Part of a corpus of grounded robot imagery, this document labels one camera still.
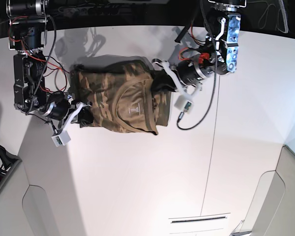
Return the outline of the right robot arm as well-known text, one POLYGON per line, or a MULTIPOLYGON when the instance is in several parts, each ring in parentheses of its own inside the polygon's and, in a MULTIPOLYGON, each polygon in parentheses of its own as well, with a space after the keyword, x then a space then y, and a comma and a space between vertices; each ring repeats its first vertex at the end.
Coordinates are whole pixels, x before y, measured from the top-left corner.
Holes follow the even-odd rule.
POLYGON ((53 30, 56 24, 48 14, 47 0, 8 0, 6 13, 9 18, 9 49, 17 53, 13 57, 14 65, 14 107, 26 116, 36 116, 54 127, 55 131, 64 128, 66 123, 81 126, 93 122, 89 110, 90 102, 79 103, 71 99, 67 87, 50 90, 45 85, 46 71, 49 66, 69 72, 58 63, 51 63, 52 55, 44 55, 47 43, 47 23, 51 22, 53 30))

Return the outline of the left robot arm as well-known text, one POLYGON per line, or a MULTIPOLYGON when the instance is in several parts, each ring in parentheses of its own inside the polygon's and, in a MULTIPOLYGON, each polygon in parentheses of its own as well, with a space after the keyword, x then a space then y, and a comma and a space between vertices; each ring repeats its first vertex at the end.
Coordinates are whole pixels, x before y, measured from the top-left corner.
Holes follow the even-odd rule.
POLYGON ((162 61, 154 59, 153 63, 161 67, 155 73, 151 91, 178 91, 186 90, 189 86, 195 87, 201 81, 214 73, 225 75, 236 71, 238 55, 238 37, 240 31, 241 14, 239 8, 247 5, 245 0, 213 0, 214 5, 208 13, 204 12, 204 4, 197 6, 204 19, 207 34, 204 40, 198 40, 193 33, 194 20, 183 28, 176 42, 189 33, 197 44, 196 48, 185 47, 178 53, 178 64, 169 65, 165 69, 162 61))

